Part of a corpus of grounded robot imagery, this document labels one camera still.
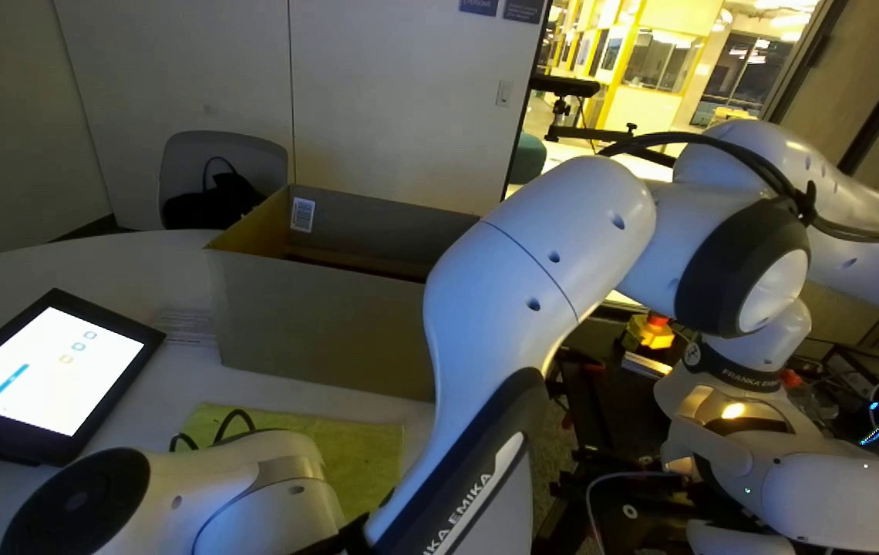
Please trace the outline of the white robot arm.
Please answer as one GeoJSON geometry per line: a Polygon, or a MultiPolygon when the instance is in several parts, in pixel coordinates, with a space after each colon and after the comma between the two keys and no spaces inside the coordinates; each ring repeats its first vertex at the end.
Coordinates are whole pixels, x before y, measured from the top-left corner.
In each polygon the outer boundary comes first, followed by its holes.
{"type": "Polygon", "coordinates": [[[879,553],[879,454],[825,435],[776,372],[809,334],[803,289],[879,306],[879,193],[799,137],[733,122],[675,142],[652,184],[614,152],[570,157],[432,265],[429,445],[344,518],[315,445],[249,432],[204,452],[110,447],[53,475],[0,555],[494,555],[529,543],[525,426],[562,342],[627,292],[691,326],[661,381],[663,454],[701,461],[751,527],[697,526],[697,555],[879,553]]]}

